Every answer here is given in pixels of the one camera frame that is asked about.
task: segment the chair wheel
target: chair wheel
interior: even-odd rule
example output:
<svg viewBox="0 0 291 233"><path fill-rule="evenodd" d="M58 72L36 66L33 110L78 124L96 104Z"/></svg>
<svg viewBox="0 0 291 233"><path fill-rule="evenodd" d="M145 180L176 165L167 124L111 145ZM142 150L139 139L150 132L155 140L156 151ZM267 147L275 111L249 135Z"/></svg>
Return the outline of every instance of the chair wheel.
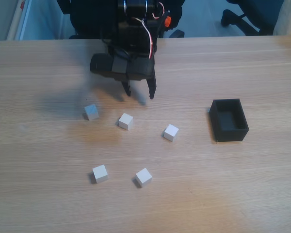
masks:
<svg viewBox="0 0 291 233"><path fill-rule="evenodd" d="M224 16L222 16L221 25L222 25L222 27L227 27L228 25L230 25L228 19Z"/></svg>

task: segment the wooden table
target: wooden table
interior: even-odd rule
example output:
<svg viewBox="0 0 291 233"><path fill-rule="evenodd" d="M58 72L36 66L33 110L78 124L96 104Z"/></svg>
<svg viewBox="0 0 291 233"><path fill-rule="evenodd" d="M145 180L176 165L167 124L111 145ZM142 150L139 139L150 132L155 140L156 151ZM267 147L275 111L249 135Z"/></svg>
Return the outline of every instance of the wooden table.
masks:
<svg viewBox="0 0 291 233"><path fill-rule="evenodd" d="M146 81L129 98L92 74L101 51L0 42L0 233L291 233L291 37L159 40L153 100ZM227 98L241 99L243 142L212 138L207 109ZM101 164L109 180L94 184Z"/></svg>

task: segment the office chair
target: office chair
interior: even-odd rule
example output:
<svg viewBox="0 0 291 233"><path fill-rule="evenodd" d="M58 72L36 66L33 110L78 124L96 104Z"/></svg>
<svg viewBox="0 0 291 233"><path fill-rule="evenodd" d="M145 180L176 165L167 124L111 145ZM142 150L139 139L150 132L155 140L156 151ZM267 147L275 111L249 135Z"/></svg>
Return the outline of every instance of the office chair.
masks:
<svg viewBox="0 0 291 233"><path fill-rule="evenodd" d="M227 0L229 3L238 4L243 15L238 16L230 10L224 10L221 25L236 25L245 35L273 35L279 12L284 0ZM247 16L257 28L256 31L243 17Z"/></svg>

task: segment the black container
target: black container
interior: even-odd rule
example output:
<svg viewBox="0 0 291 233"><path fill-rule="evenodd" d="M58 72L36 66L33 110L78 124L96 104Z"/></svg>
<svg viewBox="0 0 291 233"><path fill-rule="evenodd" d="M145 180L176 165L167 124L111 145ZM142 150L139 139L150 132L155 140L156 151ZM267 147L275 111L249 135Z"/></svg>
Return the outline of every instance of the black container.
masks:
<svg viewBox="0 0 291 233"><path fill-rule="evenodd" d="M249 131L239 99L214 100L209 115L218 142L242 141Z"/></svg>

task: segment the white cube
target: white cube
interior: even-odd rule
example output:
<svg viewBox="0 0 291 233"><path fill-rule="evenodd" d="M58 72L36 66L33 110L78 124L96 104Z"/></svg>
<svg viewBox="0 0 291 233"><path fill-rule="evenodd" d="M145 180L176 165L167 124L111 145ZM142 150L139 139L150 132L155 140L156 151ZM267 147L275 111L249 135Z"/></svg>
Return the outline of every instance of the white cube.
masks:
<svg viewBox="0 0 291 233"><path fill-rule="evenodd" d="M97 183L108 179L108 173L104 165L93 168L93 173Z"/></svg>
<svg viewBox="0 0 291 233"><path fill-rule="evenodd" d="M88 120L94 120L99 117L97 108L94 104L85 107Z"/></svg>
<svg viewBox="0 0 291 233"><path fill-rule="evenodd" d="M167 129L164 132L164 138L173 142L178 130L179 129L177 127L175 127L173 125L168 125Z"/></svg>
<svg viewBox="0 0 291 233"><path fill-rule="evenodd" d="M118 124L121 128L129 130L132 127L133 117L124 113L118 121Z"/></svg>
<svg viewBox="0 0 291 233"><path fill-rule="evenodd" d="M144 187L145 185L151 182L152 176L148 172L148 170L144 168L136 174L136 180L138 181L141 187Z"/></svg>

